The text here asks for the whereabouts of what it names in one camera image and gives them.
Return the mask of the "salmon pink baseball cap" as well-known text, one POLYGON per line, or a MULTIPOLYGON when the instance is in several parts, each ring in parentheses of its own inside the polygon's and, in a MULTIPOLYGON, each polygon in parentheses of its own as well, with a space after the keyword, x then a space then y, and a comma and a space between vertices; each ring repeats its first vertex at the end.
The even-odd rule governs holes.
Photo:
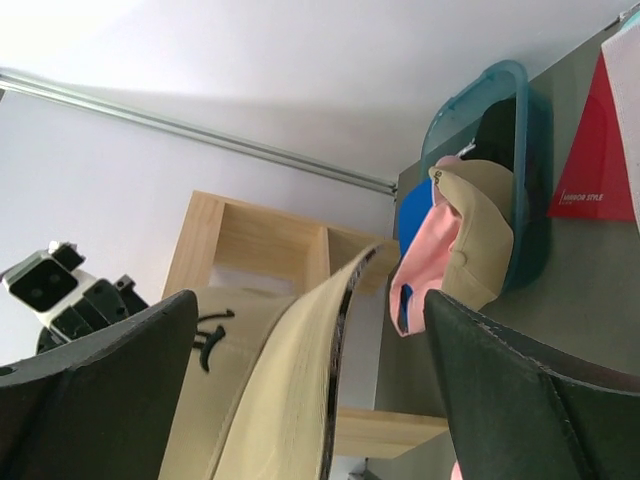
POLYGON ((451 264, 464 216, 440 193, 434 179, 423 191, 431 206, 402 255, 389 291, 391 321, 402 337, 425 330, 423 309, 429 291, 441 290, 464 300, 459 268, 451 264))

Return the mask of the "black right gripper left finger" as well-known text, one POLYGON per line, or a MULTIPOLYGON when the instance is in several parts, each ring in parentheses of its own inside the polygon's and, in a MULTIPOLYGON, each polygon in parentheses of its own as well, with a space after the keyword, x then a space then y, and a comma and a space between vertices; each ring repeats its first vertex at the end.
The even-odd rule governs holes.
POLYGON ((197 317, 184 290, 2 366, 2 478, 157 478, 197 317))

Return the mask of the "beige baseball cap with logo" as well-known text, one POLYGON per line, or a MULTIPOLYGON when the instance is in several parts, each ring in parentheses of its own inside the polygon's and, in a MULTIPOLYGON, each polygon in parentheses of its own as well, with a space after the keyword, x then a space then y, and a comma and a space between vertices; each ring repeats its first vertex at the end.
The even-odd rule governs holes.
POLYGON ((163 479, 326 479, 344 333, 370 245, 300 296, 196 291, 197 331, 163 479))

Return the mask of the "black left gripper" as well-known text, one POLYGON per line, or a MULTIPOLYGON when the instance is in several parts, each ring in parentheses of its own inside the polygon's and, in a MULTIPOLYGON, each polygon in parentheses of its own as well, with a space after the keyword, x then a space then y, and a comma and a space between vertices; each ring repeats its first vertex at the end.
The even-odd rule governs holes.
POLYGON ((138 295, 135 286, 127 275, 113 283, 98 279, 81 286, 41 318, 43 328, 36 354, 105 329, 145 310, 149 304, 138 295))

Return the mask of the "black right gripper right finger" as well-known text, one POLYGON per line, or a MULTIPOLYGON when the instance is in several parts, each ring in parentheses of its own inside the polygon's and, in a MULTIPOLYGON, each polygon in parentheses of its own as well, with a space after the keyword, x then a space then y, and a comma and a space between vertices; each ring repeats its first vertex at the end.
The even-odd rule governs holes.
POLYGON ((433 364, 464 479, 636 479, 639 379, 426 295, 433 364))

